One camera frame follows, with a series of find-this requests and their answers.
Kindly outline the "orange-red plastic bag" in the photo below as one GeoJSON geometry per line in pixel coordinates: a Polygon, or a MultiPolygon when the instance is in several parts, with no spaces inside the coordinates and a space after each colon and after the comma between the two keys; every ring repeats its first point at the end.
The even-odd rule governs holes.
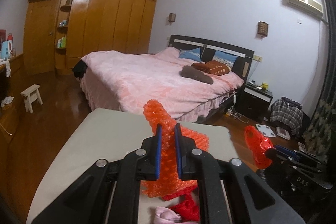
{"type": "Polygon", "coordinates": [[[247,147],[251,150],[255,165],[258,169],[266,169],[272,164],[272,160],[266,157],[266,151],[273,148],[268,137],[265,137],[256,127],[246,126],[244,138],[247,147]]]}

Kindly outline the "red cloth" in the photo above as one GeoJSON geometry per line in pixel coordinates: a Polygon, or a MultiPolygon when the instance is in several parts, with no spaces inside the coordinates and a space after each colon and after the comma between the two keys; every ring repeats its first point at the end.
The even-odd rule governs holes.
{"type": "Polygon", "coordinates": [[[199,205],[194,201],[192,192],[197,190],[197,186],[188,186],[176,193],[168,194],[162,197],[164,201],[169,201],[181,197],[181,202],[169,207],[173,212],[179,214],[183,221],[200,221],[199,205]]]}

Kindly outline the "pink cloth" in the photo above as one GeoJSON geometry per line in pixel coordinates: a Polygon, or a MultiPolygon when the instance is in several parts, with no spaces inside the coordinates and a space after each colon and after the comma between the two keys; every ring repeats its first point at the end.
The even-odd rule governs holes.
{"type": "Polygon", "coordinates": [[[175,224],[180,223],[182,217],[167,207],[157,206],[154,215],[154,224],[175,224]]]}

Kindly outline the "pink-topped scale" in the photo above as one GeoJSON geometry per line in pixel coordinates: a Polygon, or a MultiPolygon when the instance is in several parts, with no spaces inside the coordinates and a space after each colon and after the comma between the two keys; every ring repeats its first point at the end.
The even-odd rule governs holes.
{"type": "Polygon", "coordinates": [[[276,133],[279,137],[290,140],[290,134],[284,128],[276,127],[276,133]]]}

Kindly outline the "dark green patterned curtain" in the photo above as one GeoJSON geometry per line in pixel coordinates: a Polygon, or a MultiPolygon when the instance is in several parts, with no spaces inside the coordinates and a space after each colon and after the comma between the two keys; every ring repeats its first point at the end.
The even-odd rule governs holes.
{"type": "Polygon", "coordinates": [[[325,0],[329,23],[325,78],[318,104],[303,138],[307,152],[328,160],[335,152],[335,0],[325,0]]]}

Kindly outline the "white bathroom scale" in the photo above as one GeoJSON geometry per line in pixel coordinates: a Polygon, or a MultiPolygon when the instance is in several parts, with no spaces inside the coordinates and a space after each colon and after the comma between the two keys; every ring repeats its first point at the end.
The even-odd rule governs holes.
{"type": "Polygon", "coordinates": [[[275,138],[276,134],[268,125],[256,124],[257,130],[259,130],[265,137],[275,138]]]}

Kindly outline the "plaid bag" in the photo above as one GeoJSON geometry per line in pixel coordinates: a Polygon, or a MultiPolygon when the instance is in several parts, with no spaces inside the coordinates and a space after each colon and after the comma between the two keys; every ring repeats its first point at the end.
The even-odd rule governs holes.
{"type": "Polygon", "coordinates": [[[298,135],[302,127],[302,105],[286,97],[275,101],[270,108],[270,122],[281,122],[291,129],[292,135],[298,135]]]}

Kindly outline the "bed with pink cover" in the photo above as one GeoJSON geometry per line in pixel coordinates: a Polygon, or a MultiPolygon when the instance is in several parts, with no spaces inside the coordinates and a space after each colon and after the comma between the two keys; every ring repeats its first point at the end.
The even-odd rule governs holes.
{"type": "Polygon", "coordinates": [[[78,78],[92,110],[97,108],[143,113],[149,100],[157,100],[176,120],[206,118],[244,81],[234,72],[211,76],[213,84],[184,78],[180,72],[193,60],[181,59],[168,47],[157,54],[135,55],[118,51],[91,52],[81,58],[78,78]]]}

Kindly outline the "brown cushion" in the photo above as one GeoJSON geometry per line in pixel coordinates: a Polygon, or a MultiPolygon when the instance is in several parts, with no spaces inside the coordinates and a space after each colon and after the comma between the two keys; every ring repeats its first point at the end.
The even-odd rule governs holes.
{"type": "Polygon", "coordinates": [[[184,78],[199,81],[201,83],[212,85],[214,83],[210,76],[205,75],[202,71],[199,71],[191,66],[184,66],[179,72],[179,75],[184,78]]]}

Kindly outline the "black nightstand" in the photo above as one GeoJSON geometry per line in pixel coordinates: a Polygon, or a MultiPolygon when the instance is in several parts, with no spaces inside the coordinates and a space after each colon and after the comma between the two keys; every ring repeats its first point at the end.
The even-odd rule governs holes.
{"type": "Polygon", "coordinates": [[[235,109],[253,121],[262,122],[272,99],[272,92],[247,83],[239,96],[235,109]]]}

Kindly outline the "red dotted cushion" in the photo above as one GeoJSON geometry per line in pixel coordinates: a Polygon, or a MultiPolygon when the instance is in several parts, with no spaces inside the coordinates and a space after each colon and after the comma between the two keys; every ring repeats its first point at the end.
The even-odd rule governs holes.
{"type": "Polygon", "coordinates": [[[203,73],[209,75],[223,76],[230,73],[231,68],[216,60],[211,60],[206,63],[192,63],[191,66],[203,73]]]}

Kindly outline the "yellow plush toy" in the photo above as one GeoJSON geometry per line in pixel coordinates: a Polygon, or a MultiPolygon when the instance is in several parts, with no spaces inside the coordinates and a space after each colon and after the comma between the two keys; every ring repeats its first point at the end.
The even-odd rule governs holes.
{"type": "Polygon", "coordinates": [[[262,90],[268,90],[268,88],[269,88],[269,84],[268,84],[268,83],[262,83],[262,84],[260,85],[260,87],[262,88],[262,90]]]}

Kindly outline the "left blue pillow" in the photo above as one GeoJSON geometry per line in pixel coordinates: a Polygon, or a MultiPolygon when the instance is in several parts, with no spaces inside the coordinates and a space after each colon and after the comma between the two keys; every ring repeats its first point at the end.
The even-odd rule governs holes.
{"type": "Polygon", "coordinates": [[[201,49],[198,47],[192,50],[180,50],[179,58],[180,59],[190,59],[190,60],[200,63],[201,62],[201,49]]]}

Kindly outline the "blue pillow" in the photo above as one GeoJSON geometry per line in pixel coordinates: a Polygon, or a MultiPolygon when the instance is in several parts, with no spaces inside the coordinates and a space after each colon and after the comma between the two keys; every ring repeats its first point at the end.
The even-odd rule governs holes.
{"type": "Polygon", "coordinates": [[[190,60],[200,63],[201,62],[201,49],[198,47],[192,50],[180,50],[179,58],[180,59],[190,59],[190,60]]]}
{"type": "Polygon", "coordinates": [[[213,60],[225,64],[232,69],[237,58],[237,56],[229,53],[215,51],[213,60]]]}

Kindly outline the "right blue pillow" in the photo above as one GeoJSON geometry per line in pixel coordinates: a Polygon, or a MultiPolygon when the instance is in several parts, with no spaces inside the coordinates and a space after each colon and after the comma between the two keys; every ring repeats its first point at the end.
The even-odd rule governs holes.
{"type": "Polygon", "coordinates": [[[237,58],[237,56],[229,53],[215,51],[213,60],[225,64],[232,69],[237,58]]]}

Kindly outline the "small wooden stool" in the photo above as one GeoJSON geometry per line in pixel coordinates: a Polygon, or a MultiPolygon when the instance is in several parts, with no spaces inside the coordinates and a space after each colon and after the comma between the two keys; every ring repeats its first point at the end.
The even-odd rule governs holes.
{"type": "Polygon", "coordinates": [[[33,102],[38,101],[40,105],[43,104],[39,88],[40,85],[33,84],[21,92],[21,96],[24,98],[25,109],[31,114],[33,113],[33,102]]]}

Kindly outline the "wooden wardrobe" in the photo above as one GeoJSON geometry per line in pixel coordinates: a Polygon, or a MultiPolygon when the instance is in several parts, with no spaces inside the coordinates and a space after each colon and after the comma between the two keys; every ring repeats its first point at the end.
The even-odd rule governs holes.
{"type": "Polygon", "coordinates": [[[147,53],[157,0],[29,0],[23,54],[31,75],[67,73],[94,51],[147,53]]]}

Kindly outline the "left wall lamp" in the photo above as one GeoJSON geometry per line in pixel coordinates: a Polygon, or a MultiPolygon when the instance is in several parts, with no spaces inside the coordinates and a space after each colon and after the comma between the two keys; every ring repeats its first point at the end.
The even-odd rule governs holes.
{"type": "Polygon", "coordinates": [[[175,21],[176,21],[176,13],[169,13],[168,22],[175,23],[175,21]]]}

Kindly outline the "wall lamp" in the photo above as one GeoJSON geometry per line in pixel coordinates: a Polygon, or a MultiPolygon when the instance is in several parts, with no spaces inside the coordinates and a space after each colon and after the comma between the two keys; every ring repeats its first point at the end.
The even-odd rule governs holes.
{"type": "Polygon", "coordinates": [[[168,22],[175,23],[175,21],[176,21],[176,13],[169,13],[168,22]]]}
{"type": "Polygon", "coordinates": [[[266,22],[259,21],[257,24],[257,34],[262,37],[268,36],[269,24],[266,22]]]}

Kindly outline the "right wall lamp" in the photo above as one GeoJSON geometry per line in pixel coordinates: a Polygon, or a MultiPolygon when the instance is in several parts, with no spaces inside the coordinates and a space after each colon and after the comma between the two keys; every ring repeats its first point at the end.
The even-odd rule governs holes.
{"type": "Polygon", "coordinates": [[[259,21],[257,24],[257,34],[262,37],[268,36],[269,24],[266,22],[259,21]]]}

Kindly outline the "wall air conditioner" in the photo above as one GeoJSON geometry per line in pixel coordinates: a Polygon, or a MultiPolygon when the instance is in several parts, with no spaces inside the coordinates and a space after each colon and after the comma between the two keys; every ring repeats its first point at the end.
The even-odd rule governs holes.
{"type": "Polygon", "coordinates": [[[322,18],[324,15],[323,5],[316,0],[287,0],[287,2],[311,13],[318,18],[322,18]]]}

